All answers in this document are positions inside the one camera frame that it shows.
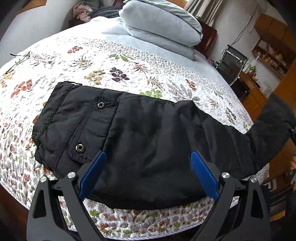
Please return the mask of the white floral quilt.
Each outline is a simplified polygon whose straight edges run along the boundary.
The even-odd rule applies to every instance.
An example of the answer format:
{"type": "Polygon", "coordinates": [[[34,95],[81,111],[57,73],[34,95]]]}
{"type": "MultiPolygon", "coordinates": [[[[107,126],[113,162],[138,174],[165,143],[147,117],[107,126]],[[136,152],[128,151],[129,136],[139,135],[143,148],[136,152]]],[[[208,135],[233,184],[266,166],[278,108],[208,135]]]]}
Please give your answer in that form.
{"type": "Polygon", "coordinates": [[[56,37],[20,53],[30,58],[8,74],[19,57],[1,67],[1,187],[11,204],[14,228],[23,227],[22,212],[32,202],[42,176],[54,175],[35,158],[33,120],[55,85],[74,81],[88,86],[167,99],[191,100],[202,111],[242,133],[252,126],[233,92],[217,82],[151,53],[106,40],[56,37]]]}

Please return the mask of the light blue folded duvet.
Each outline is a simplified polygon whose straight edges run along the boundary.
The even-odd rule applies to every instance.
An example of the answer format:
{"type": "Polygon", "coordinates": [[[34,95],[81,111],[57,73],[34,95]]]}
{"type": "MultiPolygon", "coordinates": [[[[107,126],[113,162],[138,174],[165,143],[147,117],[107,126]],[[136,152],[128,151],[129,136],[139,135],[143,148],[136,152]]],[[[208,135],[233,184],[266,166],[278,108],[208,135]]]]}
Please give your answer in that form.
{"type": "Polygon", "coordinates": [[[119,16],[131,36],[195,60],[202,26],[181,7],[169,1],[124,1],[119,16]]]}

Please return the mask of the black padded pants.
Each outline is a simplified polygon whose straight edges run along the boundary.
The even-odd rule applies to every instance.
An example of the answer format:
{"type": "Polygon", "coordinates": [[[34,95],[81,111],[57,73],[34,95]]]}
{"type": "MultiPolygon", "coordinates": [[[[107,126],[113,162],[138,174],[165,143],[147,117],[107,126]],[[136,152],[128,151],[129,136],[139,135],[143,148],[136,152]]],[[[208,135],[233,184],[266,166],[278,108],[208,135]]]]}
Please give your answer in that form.
{"type": "Polygon", "coordinates": [[[223,125],[192,101],[60,82],[33,127],[35,158],[57,178],[93,160],[107,161],[87,198],[109,208],[153,210],[205,196],[191,166],[198,151],[237,179],[258,173],[295,128],[292,109],[277,95],[247,133],[223,125]]]}

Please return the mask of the black metal chair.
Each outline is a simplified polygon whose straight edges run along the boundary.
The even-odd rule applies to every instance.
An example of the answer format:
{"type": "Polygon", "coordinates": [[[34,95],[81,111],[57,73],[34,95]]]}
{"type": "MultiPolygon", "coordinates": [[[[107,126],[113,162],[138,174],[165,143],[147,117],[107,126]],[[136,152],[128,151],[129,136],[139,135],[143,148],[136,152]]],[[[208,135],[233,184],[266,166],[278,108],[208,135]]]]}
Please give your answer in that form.
{"type": "Polygon", "coordinates": [[[224,80],[231,86],[239,77],[248,58],[230,45],[223,52],[221,61],[216,70],[224,80]]]}

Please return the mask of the wooden desk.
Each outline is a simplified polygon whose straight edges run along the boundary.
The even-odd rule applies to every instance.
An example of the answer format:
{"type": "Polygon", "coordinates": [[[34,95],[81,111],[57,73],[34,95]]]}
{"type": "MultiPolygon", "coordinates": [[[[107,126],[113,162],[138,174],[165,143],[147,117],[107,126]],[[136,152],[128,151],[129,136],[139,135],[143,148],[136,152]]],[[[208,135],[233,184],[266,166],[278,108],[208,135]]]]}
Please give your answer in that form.
{"type": "Polygon", "coordinates": [[[241,83],[247,86],[247,93],[241,98],[241,102],[251,119],[255,121],[259,117],[267,97],[262,93],[256,82],[247,74],[241,72],[239,77],[241,83]]]}

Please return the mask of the dark red wooden headboard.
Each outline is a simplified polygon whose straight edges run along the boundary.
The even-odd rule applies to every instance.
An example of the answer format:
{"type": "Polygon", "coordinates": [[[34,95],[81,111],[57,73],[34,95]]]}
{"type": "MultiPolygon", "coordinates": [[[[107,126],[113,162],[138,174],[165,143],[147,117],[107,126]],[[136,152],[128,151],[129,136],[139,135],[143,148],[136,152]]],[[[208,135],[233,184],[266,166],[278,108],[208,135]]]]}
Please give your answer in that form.
{"type": "Polygon", "coordinates": [[[217,36],[217,31],[209,25],[203,23],[201,20],[198,20],[198,22],[202,27],[203,38],[198,45],[194,46],[194,49],[203,55],[207,55],[217,36]]]}

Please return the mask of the beige curtain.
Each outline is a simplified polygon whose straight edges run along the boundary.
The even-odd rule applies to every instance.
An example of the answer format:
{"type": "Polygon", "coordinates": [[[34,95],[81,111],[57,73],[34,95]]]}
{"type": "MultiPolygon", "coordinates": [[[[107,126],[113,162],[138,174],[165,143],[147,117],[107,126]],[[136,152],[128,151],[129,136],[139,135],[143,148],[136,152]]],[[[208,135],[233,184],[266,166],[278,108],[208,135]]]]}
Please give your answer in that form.
{"type": "Polygon", "coordinates": [[[208,26],[213,26],[223,0],[189,0],[184,10],[208,26]]]}

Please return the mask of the thin dark twig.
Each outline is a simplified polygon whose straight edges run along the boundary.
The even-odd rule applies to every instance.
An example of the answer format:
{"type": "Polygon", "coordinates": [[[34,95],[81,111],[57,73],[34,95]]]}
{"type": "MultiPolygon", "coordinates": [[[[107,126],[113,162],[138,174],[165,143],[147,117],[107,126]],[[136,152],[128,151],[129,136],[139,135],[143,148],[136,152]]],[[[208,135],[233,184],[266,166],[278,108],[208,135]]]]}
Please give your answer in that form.
{"type": "Polygon", "coordinates": [[[11,54],[11,56],[13,57],[19,57],[19,60],[18,61],[15,61],[14,65],[11,66],[6,72],[5,74],[8,74],[8,73],[11,73],[15,68],[16,66],[22,64],[23,62],[25,62],[27,59],[30,58],[30,55],[31,55],[31,52],[27,52],[26,54],[24,55],[14,55],[14,54],[11,54]]]}

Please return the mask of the wooden wall shelf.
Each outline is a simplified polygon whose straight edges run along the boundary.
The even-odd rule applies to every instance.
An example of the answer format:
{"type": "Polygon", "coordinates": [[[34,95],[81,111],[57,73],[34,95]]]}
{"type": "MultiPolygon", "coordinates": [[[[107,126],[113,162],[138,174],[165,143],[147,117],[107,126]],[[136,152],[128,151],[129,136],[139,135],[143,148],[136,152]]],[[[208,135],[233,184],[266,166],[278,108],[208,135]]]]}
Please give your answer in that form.
{"type": "Polygon", "coordinates": [[[266,14],[260,14],[254,29],[259,39],[251,52],[282,80],[295,60],[295,36],[287,24],[266,14]]]}

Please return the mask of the pink grey clothes pile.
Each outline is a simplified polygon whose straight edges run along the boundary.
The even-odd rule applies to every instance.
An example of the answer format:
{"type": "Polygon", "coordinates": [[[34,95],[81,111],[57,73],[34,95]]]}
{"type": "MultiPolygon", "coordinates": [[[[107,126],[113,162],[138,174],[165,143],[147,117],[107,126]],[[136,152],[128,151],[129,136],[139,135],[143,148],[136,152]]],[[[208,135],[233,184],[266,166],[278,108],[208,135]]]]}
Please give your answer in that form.
{"type": "Polygon", "coordinates": [[[73,7],[72,16],[76,20],[87,23],[91,19],[90,14],[99,9],[100,5],[99,0],[80,1],[73,7]]]}

